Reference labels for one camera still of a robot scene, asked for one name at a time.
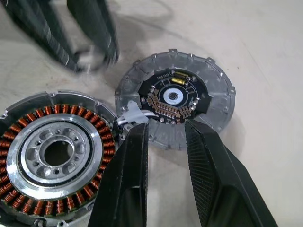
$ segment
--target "concrete floor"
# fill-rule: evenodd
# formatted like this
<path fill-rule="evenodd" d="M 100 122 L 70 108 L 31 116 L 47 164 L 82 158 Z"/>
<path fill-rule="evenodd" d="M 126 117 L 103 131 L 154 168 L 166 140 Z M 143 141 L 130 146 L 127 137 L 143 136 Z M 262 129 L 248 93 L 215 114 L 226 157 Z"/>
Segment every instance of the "concrete floor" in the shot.
<path fill-rule="evenodd" d="M 303 1 L 111 0 L 120 62 L 98 75 L 58 67 L 0 11 L 0 109 L 39 91 L 107 100 L 131 63 L 178 48 L 210 56 L 236 87 L 221 137 L 280 227 L 303 226 Z M 185 151 L 149 150 L 148 226 L 200 226 Z"/>

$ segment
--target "copper winding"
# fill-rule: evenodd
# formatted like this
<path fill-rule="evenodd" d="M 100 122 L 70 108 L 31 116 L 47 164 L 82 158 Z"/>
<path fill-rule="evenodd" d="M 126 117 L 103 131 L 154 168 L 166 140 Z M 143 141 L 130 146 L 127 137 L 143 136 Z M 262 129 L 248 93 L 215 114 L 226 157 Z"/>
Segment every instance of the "copper winding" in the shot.
<path fill-rule="evenodd" d="M 0 157 L 6 157 L 8 155 L 7 150 L 0 150 Z"/>
<path fill-rule="evenodd" d="M 100 166 L 100 169 L 101 169 L 102 171 L 104 171 L 105 168 L 106 168 L 106 166 L 107 166 L 107 164 L 102 163 L 101 166 Z"/>
<path fill-rule="evenodd" d="M 78 111 L 78 107 L 76 105 L 71 106 L 71 114 L 76 114 Z"/>
<path fill-rule="evenodd" d="M 5 140 L 0 140 L 0 147 L 2 148 L 9 148 L 11 142 L 5 141 Z"/>
<path fill-rule="evenodd" d="M 98 115 L 95 115 L 91 118 L 90 120 L 90 123 L 94 124 L 96 123 L 98 120 L 100 120 L 99 116 Z"/>
<path fill-rule="evenodd" d="M 53 213 L 53 202 L 48 201 L 45 206 L 45 215 L 51 215 Z"/>
<path fill-rule="evenodd" d="M 57 214 L 62 214 L 64 213 L 64 203 L 63 203 L 63 200 L 58 200 L 57 201 Z"/>
<path fill-rule="evenodd" d="M 10 131 L 6 131 L 3 134 L 3 138 L 6 138 L 7 140 L 14 140 L 15 137 L 16 137 L 16 135 Z"/>
<path fill-rule="evenodd" d="M 23 128 L 27 127 L 28 126 L 28 122 L 24 119 L 24 118 L 20 118 L 18 120 L 18 123 L 20 126 L 22 126 Z"/>
<path fill-rule="evenodd" d="M 53 110 L 54 110 L 55 114 L 58 114 L 58 113 L 60 113 L 61 106 L 60 106 L 60 105 L 55 105 L 55 106 L 53 107 Z"/>
<path fill-rule="evenodd" d="M 0 183 L 4 183 L 6 181 L 9 181 L 9 176 L 5 175 L 5 176 L 0 176 Z"/>
<path fill-rule="evenodd" d="M 76 197 L 77 197 L 77 201 L 78 201 L 79 205 L 82 205 L 85 202 L 81 192 L 77 192 Z"/>
<path fill-rule="evenodd" d="M 16 124 L 13 124 L 9 129 L 11 129 L 13 132 L 15 133 L 19 133 L 21 132 L 21 128 L 19 126 L 17 126 Z"/>
<path fill-rule="evenodd" d="M 46 114 L 46 115 L 50 115 L 50 114 L 52 114 L 52 113 L 53 113 L 52 108 L 51 108 L 50 106 L 46 106 L 46 107 L 45 107 L 45 114 Z"/>
<path fill-rule="evenodd" d="M 103 157 L 102 162 L 109 163 L 111 159 L 111 157 Z"/>
<path fill-rule="evenodd" d="M 94 192 L 88 186 L 85 186 L 83 189 L 89 198 L 94 195 Z"/>
<path fill-rule="evenodd" d="M 24 199 L 25 199 L 24 195 L 19 195 L 19 197 L 16 198 L 16 200 L 14 201 L 12 207 L 17 210 L 20 207 L 20 205 L 23 203 Z"/>
<path fill-rule="evenodd" d="M 15 189 L 12 190 L 11 192 L 9 192 L 3 199 L 3 201 L 5 203 L 9 203 L 9 202 L 12 202 L 13 199 L 16 198 L 16 196 L 19 194 L 19 192 L 17 192 Z"/>
<path fill-rule="evenodd" d="M 42 211 L 42 208 L 43 208 L 43 204 L 44 204 L 44 201 L 38 201 L 35 208 L 34 208 L 33 213 L 36 214 L 36 215 L 40 215 L 41 211 Z"/>
<path fill-rule="evenodd" d="M 33 203 L 34 200 L 28 199 L 27 202 L 23 205 L 22 212 L 27 214 L 32 208 Z"/>
<path fill-rule="evenodd" d="M 114 155 L 115 154 L 115 149 L 105 149 L 104 150 L 105 155 Z"/>
<path fill-rule="evenodd" d="M 63 110 L 62 110 L 62 112 L 63 112 L 63 113 L 68 114 L 68 110 L 69 110 L 69 108 L 70 108 L 70 106 L 69 106 L 69 105 L 64 104 L 64 105 L 63 105 Z"/>
<path fill-rule="evenodd" d="M 84 118 L 85 118 L 86 120 L 89 120 L 89 119 L 92 117 L 92 115 L 94 115 L 94 113 L 93 113 L 92 111 L 88 110 L 88 111 L 86 112 L 86 114 L 84 115 Z"/>
<path fill-rule="evenodd" d="M 100 121 L 98 121 L 96 124 L 95 124 L 95 127 L 96 127 L 96 129 L 98 129 L 98 128 L 101 128 L 101 127 L 103 127 L 103 126 L 105 126 L 106 125 L 106 123 L 103 121 L 103 120 L 100 120 Z"/>
<path fill-rule="evenodd" d="M 102 173 L 97 173 L 95 177 L 98 178 L 99 180 L 101 180 L 101 178 L 102 178 Z"/>
<path fill-rule="evenodd" d="M 0 167 L 0 174 L 6 174 L 6 168 Z"/>
<path fill-rule="evenodd" d="M 112 136 L 111 133 L 108 133 L 108 134 L 105 134 L 105 135 L 101 136 L 102 140 L 109 140 L 109 139 L 112 139 L 112 138 L 113 138 L 113 136 Z"/>
<path fill-rule="evenodd" d="M 105 148 L 114 147 L 114 146 L 115 146 L 115 142 L 113 140 L 103 143 L 103 147 L 105 147 Z"/>
<path fill-rule="evenodd" d="M 91 184 L 96 190 L 99 189 L 99 182 L 98 182 L 98 181 L 92 180 L 92 181 L 90 182 L 90 184 Z"/>
<path fill-rule="evenodd" d="M 99 134 L 105 134 L 110 132 L 110 128 L 108 126 L 103 127 L 102 129 L 98 130 Z"/>
<path fill-rule="evenodd" d="M 74 203 L 74 200 L 72 199 L 72 197 L 71 196 L 67 197 L 66 200 L 67 200 L 67 208 L 68 208 L 68 210 L 74 209 L 75 208 L 75 203 Z"/>
<path fill-rule="evenodd" d="M 37 120 L 36 116 L 32 113 L 28 113 L 27 118 L 30 122 L 33 122 L 33 121 Z"/>
<path fill-rule="evenodd" d="M 41 109 L 36 110 L 36 115 L 38 118 L 43 117 L 44 116 L 43 110 L 41 110 Z"/>
<path fill-rule="evenodd" d="M 6 165 L 6 158 L 0 159 L 0 166 L 5 166 Z"/>
<path fill-rule="evenodd" d="M 81 107 L 80 110 L 78 111 L 77 115 L 80 116 L 80 117 L 82 117 L 82 115 L 84 114 L 85 110 L 86 109 L 84 107 Z"/>

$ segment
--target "center hole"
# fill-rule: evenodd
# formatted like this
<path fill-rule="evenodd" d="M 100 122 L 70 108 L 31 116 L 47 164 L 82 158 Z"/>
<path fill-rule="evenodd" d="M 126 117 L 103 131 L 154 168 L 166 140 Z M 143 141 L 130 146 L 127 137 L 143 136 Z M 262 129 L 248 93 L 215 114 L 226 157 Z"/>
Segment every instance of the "center hole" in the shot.
<path fill-rule="evenodd" d="M 176 92 L 169 93 L 169 98 L 171 100 L 176 100 L 178 98 L 178 94 Z"/>
<path fill-rule="evenodd" d="M 44 153 L 44 159 L 50 166 L 59 166 L 72 156 L 71 144 L 65 141 L 56 141 L 49 145 Z"/>

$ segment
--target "circuit board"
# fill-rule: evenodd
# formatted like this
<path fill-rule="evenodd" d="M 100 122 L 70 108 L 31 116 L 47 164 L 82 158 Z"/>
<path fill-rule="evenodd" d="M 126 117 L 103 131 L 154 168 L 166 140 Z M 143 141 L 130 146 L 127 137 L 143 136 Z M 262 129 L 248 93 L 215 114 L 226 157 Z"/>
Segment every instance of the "circuit board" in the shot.
<path fill-rule="evenodd" d="M 139 94 L 142 108 L 153 111 L 166 124 L 181 124 L 194 118 L 200 113 L 197 106 L 201 96 L 208 95 L 197 76 L 176 69 L 155 73 L 142 84 Z"/>

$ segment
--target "yellow capacitor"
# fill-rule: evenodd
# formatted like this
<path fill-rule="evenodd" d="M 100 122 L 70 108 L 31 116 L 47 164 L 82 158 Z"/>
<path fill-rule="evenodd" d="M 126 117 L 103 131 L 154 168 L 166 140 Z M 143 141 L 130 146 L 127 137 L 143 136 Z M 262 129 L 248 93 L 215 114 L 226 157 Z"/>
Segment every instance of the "yellow capacitor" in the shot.
<path fill-rule="evenodd" d="M 172 82 L 175 82 L 175 83 L 177 83 L 177 84 L 185 85 L 185 81 L 184 81 L 184 80 L 181 80 L 181 79 L 178 79 L 178 78 L 172 78 L 171 81 L 172 81 Z"/>

